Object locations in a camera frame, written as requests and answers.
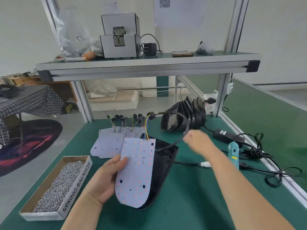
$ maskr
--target teal electric screwdriver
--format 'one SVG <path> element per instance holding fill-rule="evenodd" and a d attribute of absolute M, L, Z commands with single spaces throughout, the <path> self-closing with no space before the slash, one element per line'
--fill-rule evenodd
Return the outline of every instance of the teal electric screwdriver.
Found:
<path fill-rule="evenodd" d="M 228 145 L 228 158 L 239 169 L 239 145 L 236 142 L 231 142 Z"/>

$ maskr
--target black round mat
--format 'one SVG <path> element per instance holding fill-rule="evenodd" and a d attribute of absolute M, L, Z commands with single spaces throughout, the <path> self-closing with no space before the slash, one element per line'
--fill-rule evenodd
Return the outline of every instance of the black round mat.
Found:
<path fill-rule="evenodd" d="M 10 139 L 9 144 L 0 149 L 0 177 L 25 165 L 48 149 L 59 137 L 62 129 L 62 125 L 55 120 L 24 121 L 22 144 L 20 138 Z M 20 136 L 19 127 L 13 128 L 11 132 Z"/>

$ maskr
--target white wall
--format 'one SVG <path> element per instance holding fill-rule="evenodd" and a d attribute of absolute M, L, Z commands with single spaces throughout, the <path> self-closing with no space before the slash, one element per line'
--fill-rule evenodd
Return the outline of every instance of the white wall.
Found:
<path fill-rule="evenodd" d="M 58 1 L 60 7 L 78 6 L 91 35 L 98 38 L 106 0 Z M 216 50 L 224 47 L 233 0 L 210 0 L 197 29 L 154 27 L 153 0 L 116 1 L 119 10 L 137 13 L 141 34 L 154 34 L 165 52 L 195 50 L 202 40 Z M 239 51 L 258 52 L 263 58 L 258 73 L 235 76 L 250 83 L 306 81 L 306 8 L 307 0 L 250 0 Z M 0 17 L 0 76 L 31 70 L 36 63 L 50 61 L 59 53 L 40 0 L 1 0 Z M 153 39 L 144 37 L 143 42 Z M 120 88 L 141 88 L 147 81 L 111 80 Z"/>

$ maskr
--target forearm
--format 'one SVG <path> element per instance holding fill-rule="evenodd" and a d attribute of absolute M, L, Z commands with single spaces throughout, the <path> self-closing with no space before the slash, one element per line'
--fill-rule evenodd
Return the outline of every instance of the forearm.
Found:
<path fill-rule="evenodd" d="M 102 205 L 92 196 L 82 193 L 67 216 L 61 230 L 95 230 Z"/>
<path fill-rule="evenodd" d="M 294 229 L 220 150 L 207 159 L 237 230 Z"/>

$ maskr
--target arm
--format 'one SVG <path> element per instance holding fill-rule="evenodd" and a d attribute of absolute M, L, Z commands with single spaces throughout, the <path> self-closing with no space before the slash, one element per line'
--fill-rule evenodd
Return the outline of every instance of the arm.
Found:
<path fill-rule="evenodd" d="M 213 144 L 207 134 L 190 130 L 184 141 L 211 163 L 237 230 L 294 229 Z"/>
<path fill-rule="evenodd" d="M 95 230 L 103 204 L 115 191 L 117 171 L 127 164 L 127 158 L 113 157 L 101 166 L 88 182 L 72 207 L 61 230 Z"/>

